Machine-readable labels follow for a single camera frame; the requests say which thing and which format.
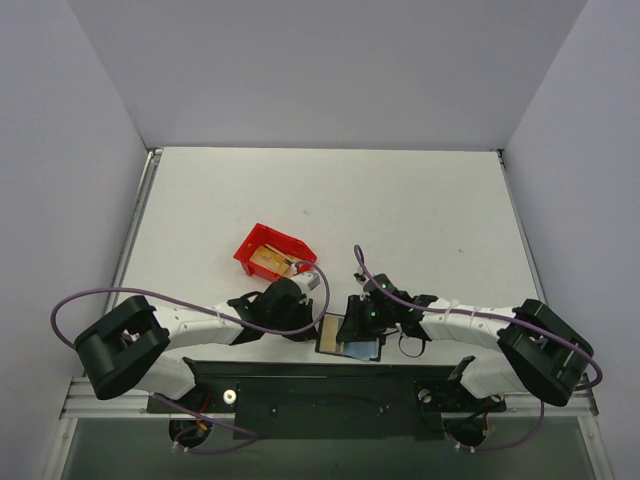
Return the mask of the black card holder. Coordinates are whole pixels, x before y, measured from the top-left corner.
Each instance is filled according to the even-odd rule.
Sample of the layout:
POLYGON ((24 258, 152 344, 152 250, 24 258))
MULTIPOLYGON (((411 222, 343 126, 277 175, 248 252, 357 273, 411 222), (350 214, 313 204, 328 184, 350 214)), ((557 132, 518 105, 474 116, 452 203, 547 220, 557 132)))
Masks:
POLYGON ((342 315, 326 314, 318 324, 315 352, 323 355, 350 358, 363 362, 379 362, 382 344, 380 340, 343 342, 338 331, 344 322, 342 315))

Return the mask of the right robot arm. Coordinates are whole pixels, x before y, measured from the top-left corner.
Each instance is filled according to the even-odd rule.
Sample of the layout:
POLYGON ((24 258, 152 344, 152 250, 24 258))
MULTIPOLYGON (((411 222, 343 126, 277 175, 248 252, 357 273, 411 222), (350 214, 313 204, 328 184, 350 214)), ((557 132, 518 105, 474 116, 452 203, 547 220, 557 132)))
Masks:
POLYGON ((491 358, 471 356, 457 365, 446 394, 459 409, 516 392, 563 407, 594 355, 592 346, 539 300, 512 308, 461 305, 434 295, 412 296, 379 274, 349 296, 336 341, 381 345, 391 329, 424 344, 452 341, 493 351, 491 358))

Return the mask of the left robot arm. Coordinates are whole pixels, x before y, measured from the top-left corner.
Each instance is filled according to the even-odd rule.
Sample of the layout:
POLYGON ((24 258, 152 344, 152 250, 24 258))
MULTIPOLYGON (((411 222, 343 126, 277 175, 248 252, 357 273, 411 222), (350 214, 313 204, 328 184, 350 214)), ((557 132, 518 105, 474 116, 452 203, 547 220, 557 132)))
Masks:
POLYGON ((159 393, 192 412, 203 405, 206 388, 196 380, 190 361, 167 352, 246 344, 268 330, 295 341, 311 338, 316 330, 310 293, 320 284, 317 273, 303 272, 206 312, 154 307, 143 295, 131 296, 82 332, 74 347, 98 399, 137 389, 159 393))

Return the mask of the red plastic bin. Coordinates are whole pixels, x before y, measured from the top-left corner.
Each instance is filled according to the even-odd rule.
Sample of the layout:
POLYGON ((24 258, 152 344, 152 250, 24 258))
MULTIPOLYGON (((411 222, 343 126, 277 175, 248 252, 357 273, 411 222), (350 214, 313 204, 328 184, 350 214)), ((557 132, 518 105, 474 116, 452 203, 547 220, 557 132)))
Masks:
POLYGON ((317 255, 303 241, 284 234, 261 223, 256 223, 233 255, 248 276, 256 276, 268 282, 282 277, 291 277, 298 270, 300 261, 317 261, 317 255))

